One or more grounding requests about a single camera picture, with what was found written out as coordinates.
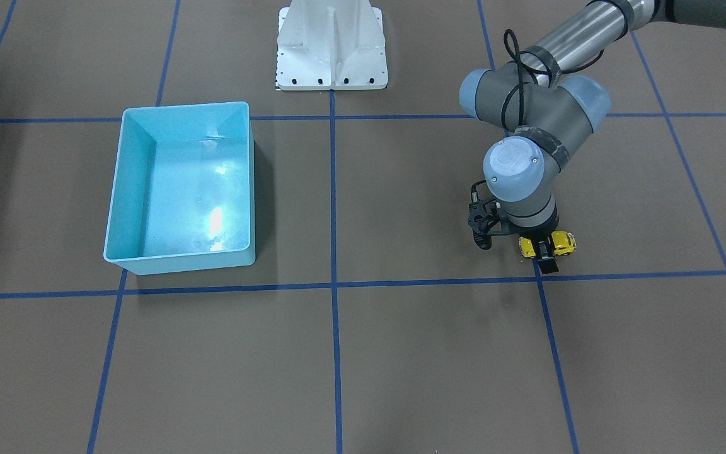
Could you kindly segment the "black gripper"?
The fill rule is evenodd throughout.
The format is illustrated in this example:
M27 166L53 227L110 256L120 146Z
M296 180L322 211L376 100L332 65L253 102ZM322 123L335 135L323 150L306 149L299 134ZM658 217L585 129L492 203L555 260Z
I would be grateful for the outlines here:
M552 214L547 221L533 227L521 226L513 221L508 221L508 224L513 233L536 242L536 263L542 275L559 272L553 239L547 238L556 231L559 215Z

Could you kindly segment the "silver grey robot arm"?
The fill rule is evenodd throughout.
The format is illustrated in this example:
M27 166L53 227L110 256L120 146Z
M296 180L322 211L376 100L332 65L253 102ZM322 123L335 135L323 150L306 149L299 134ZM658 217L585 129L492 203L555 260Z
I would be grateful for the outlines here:
M487 150L483 178L470 190L468 224L480 249L489 250L495 236L516 235L543 275L557 272L556 257L573 253L573 236L557 229L553 179L613 104L582 70L651 22L726 29L726 1L590 1L526 49L506 30L510 61L464 78L464 112L508 132Z

